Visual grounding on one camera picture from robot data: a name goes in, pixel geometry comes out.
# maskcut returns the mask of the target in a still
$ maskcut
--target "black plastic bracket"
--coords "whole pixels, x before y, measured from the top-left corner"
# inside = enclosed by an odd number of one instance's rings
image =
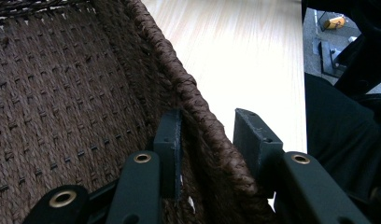
[[[233,144],[243,154],[253,176],[265,187],[267,196],[275,193],[275,163],[284,153],[283,142],[255,113],[235,110]]]
[[[177,109],[161,118],[153,151],[162,161],[162,197],[179,200],[181,192],[181,112]]]
[[[152,151],[126,160],[106,223],[161,224],[161,161]]]
[[[298,215],[301,222],[295,223],[371,223],[312,156],[287,152],[277,170],[285,188],[278,190],[276,201],[293,201],[294,207],[284,209]],[[275,208],[277,213],[289,214],[283,211],[283,204],[275,203]],[[293,217],[283,218],[283,222],[294,223]]]

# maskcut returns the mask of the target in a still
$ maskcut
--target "small yellow object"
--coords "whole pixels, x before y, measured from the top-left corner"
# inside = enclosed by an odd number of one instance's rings
[[[324,22],[324,28],[331,30],[331,29],[339,29],[342,28],[345,25],[346,21],[343,16],[336,17],[333,19],[330,19],[328,21]]]

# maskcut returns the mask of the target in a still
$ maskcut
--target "woven basket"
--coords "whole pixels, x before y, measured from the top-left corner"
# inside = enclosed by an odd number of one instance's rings
[[[0,223],[22,222],[50,189],[118,178],[171,108],[184,118],[183,191],[163,202],[164,222],[274,223],[140,1],[0,1]]]

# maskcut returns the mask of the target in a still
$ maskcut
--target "metal grommet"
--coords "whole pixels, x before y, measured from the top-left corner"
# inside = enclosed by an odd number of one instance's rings
[[[295,154],[295,155],[292,155],[291,158],[292,158],[293,161],[296,161],[296,162],[298,162],[300,164],[308,164],[308,163],[310,163],[310,159],[308,159],[307,157],[305,157],[303,155]]]
[[[49,201],[50,207],[60,208],[69,205],[75,200],[77,193],[71,189],[62,190],[57,192],[51,197]]]
[[[137,163],[149,162],[151,159],[152,159],[152,157],[149,154],[146,154],[146,153],[139,154],[139,155],[136,155],[134,157],[134,161],[137,162]]]

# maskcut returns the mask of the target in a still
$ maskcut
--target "wooden floor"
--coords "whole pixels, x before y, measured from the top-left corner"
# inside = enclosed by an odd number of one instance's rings
[[[306,151],[301,0],[144,0],[232,138],[234,109]]]

